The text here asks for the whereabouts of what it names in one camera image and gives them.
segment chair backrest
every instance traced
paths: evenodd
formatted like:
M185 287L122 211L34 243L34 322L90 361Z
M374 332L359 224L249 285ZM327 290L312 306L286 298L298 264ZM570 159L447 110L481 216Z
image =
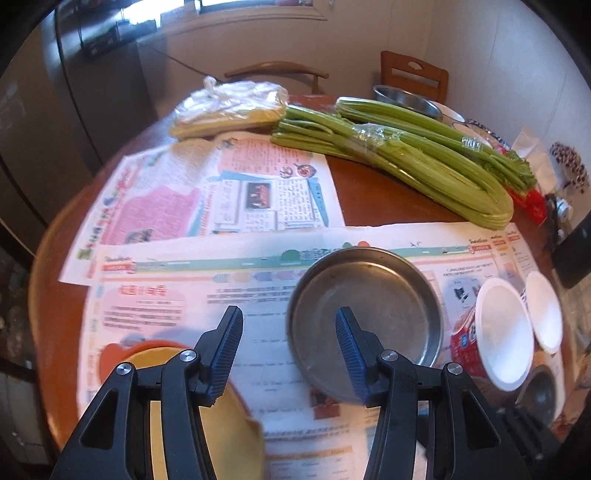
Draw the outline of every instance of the chair backrest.
M402 88L417 95L445 103L447 95L447 82L449 74L447 70L440 69L426 61L400 55L384 50L380 56L381 60L381 82L383 85ZM437 86L429 85L421 80L396 75L392 69L410 73L437 83Z
M312 93L320 93L318 86L318 78L327 79L329 74L321 70L307 67L306 65L300 65L292 61L264 61L263 63L257 63L255 65L249 65L241 69L232 70L226 72L224 77L228 80L235 80L238 78L246 77L249 75L288 75L288 74L306 74L312 75Z

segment instant noodle cup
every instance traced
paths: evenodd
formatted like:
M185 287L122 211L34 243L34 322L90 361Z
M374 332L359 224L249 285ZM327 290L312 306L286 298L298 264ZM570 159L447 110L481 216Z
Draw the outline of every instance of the instant noodle cup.
M487 280L454 326L451 350L469 375L505 392L520 387L534 359L534 333L519 292L501 278Z

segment metal bowl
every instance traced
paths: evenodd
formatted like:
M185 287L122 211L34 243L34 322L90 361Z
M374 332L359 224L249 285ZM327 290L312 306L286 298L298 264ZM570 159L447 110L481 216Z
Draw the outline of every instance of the metal bowl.
M547 427L556 412L556 380L546 365L534 368L521 387L517 405L522 405L530 415Z
M406 90L388 85L376 85L374 92L376 100L380 102L401 106L413 112L434 118L435 120L441 121L443 119L443 114L439 107L433 105L429 100L424 99L420 95L415 95Z
M353 247L317 261L303 275L287 309L287 338L309 384L335 400L358 403L336 339L335 318L350 307L375 333L417 365L432 366L441 348L443 317L423 274L386 250Z

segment celery bunch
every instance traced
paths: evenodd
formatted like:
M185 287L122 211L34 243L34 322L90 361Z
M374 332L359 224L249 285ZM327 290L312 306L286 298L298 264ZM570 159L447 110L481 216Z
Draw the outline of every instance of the celery bunch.
M379 168L485 228L503 229L513 216L513 201L493 175L458 152L400 129L354 125L290 105L271 141Z
M516 154L505 156L420 113L396 105L350 97L339 98L335 108L339 115L347 119L398 128L451 148L478 163L501 184L518 193L524 194L537 183L530 164Z

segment round table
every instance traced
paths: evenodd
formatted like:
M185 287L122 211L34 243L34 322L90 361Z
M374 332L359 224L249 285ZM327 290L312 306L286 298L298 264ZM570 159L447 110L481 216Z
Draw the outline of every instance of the round table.
M304 95L291 103L329 110L336 97ZM91 185L55 218L37 252L31 275L30 315L41 395L50 430L59 448L66 444L78 418L76 377L82 313L87 287L58 281L70 245L92 203L124 155L171 143L172 117L157 122L111 158ZM349 226L389 223L458 222L463 219L404 183L358 163L328 157L345 222ZM513 221L528 242L538 267L550 278L547 231L516 210Z

